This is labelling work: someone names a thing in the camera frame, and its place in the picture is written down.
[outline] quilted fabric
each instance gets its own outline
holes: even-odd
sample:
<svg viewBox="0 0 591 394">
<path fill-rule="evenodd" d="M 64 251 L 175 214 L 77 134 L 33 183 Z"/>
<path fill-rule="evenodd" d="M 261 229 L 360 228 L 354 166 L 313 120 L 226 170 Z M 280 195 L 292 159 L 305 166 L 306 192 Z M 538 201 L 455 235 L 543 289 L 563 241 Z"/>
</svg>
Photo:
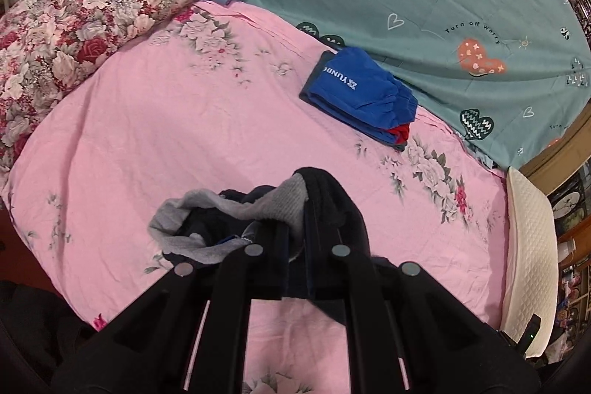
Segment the quilted fabric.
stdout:
<svg viewBox="0 0 591 394">
<path fill-rule="evenodd" d="M 516 342 L 532 314 L 542 319 L 527 357 L 541 356 L 552 332 L 558 293 L 558 248 L 546 196 L 514 168 L 507 174 L 509 253 L 501 330 Z"/>
<path fill-rule="evenodd" d="M 20 0 L 0 18 L 0 186 L 55 105 L 194 0 Z"/>
</svg>

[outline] metal screw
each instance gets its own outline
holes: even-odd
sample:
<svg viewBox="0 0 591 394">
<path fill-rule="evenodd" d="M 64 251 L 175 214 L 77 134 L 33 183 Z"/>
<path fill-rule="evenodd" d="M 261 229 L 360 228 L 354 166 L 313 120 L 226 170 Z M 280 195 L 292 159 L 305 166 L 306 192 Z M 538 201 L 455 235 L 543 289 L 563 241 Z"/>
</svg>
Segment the metal screw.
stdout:
<svg viewBox="0 0 591 394">
<path fill-rule="evenodd" d="M 351 254 L 351 249 L 344 244 L 337 244 L 336 246 L 333 246 L 332 253 L 337 257 L 347 257 Z"/>
<path fill-rule="evenodd" d="M 184 276 L 188 276 L 191 272 L 193 272 L 193 266 L 188 262 L 181 262 L 174 266 L 174 273 L 179 277 L 184 278 Z"/>
<path fill-rule="evenodd" d="M 250 246 L 246 246 L 244 248 L 244 254 L 251 257 L 260 256 L 263 253 L 263 251 L 264 249 L 260 244 L 251 244 Z"/>
<path fill-rule="evenodd" d="M 421 273 L 421 266 L 415 262 L 405 262 L 400 266 L 400 269 L 402 269 L 403 274 L 411 277 L 418 276 Z"/>
</svg>

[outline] folded clothes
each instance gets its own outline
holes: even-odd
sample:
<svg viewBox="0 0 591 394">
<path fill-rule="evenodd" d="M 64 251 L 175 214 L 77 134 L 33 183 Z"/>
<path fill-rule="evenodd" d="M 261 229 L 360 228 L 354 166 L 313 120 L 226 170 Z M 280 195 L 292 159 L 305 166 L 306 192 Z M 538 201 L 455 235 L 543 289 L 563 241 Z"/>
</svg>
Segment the folded clothes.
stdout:
<svg viewBox="0 0 591 394">
<path fill-rule="evenodd" d="M 359 48 L 324 52 L 300 99 L 388 146 L 407 141 L 417 112 L 411 90 Z"/>
</svg>

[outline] bed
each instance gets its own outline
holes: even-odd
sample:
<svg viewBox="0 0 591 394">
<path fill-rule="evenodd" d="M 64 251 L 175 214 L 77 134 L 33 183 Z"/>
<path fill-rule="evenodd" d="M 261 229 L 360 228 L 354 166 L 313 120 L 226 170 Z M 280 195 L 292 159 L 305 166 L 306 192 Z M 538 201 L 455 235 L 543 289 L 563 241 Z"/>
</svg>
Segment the bed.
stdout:
<svg viewBox="0 0 591 394">
<path fill-rule="evenodd" d="M 589 10 L 575 1 L 587 35 Z M 484 168 L 426 109 L 407 149 L 394 153 L 301 102 L 324 50 L 259 7 L 192 4 L 120 48 L 28 138 L 2 191 L 17 232 L 100 329 L 170 268 L 146 231 L 165 199 L 278 185 L 313 165 L 356 202 L 373 254 L 421 263 L 513 337 L 543 311 L 545 331 L 528 352 L 539 356 L 557 285 L 545 197 L 514 169 L 507 183 Z M 249 329 L 248 389 L 348 389 L 344 327 L 311 304 L 255 303 Z"/>
</svg>

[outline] orange heart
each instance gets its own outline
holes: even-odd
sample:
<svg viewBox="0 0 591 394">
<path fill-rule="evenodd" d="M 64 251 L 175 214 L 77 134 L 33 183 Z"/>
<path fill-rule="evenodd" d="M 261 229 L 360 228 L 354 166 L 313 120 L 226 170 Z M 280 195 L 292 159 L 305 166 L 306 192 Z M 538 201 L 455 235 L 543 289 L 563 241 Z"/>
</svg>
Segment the orange heart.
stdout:
<svg viewBox="0 0 591 394">
<path fill-rule="evenodd" d="M 506 65 L 500 59 L 490 58 L 486 49 L 476 39 L 464 39 L 457 47 L 460 66 L 474 77 L 487 74 L 504 74 Z"/>
</svg>

